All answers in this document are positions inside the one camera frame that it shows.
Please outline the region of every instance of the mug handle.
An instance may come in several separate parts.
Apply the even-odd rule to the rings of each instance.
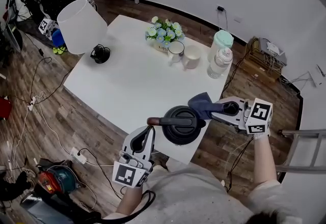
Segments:
[[[171,65],[173,64],[172,58],[173,58],[173,56],[169,55],[169,61],[168,61],[169,67],[171,67]]]
[[[187,70],[187,65],[189,63],[189,60],[186,60],[184,63],[183,63],[183,71],[186,71]]]

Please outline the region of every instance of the cup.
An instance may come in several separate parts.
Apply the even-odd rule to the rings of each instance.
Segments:
[[[169,66],[179,62],[184,53],[184,44],[180,41],[172,41],[168,47]]]
[[[201,51],[196,46],[187,46],[184,50],[182,64],[184,71],[187,69],[194,69],[198,66],[201,56]]]

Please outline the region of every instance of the lamp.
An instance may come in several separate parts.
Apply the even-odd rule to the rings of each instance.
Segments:
[[[91,53],[96,63],[110,57],[110,50],[99,45],[106,35],[107,24],[86,0],[76,0],[58,15],[58,24],[68,51],[72,54]]]

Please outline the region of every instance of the lamp base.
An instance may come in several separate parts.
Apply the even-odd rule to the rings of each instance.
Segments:
[[[110,54],[111,51],[108,47],[97,45],[91,53],[91,58],[94,59],[96,63],[103,64],[109,59]]]

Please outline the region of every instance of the white flower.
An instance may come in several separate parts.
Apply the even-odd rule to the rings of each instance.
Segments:
[[[177,37],[180,37],[182,35],[182,29],[175,30],[175,34],[177,35]]]
[[[167,26],[171,26],[171,25],[172,25],[171,22],[170,22],[168,19],[165,20],[165,24],[166,24]]]
[[[154,27],[149,27],[149,28],[147,29],[147,32],[148,32],[148,34],[149,34],[150,36],[155,36],[155,35],[156,35],[156,28],[154,28]]]
[[[157,16],[152,17],[152,23],[157,23],[157,21],[158,21],[158,17]]]
[[[180,30],[180,29],[181,29],[180,24],[177,23],[177,22],[173,23],[172,27],[173,27],[175,30]]]

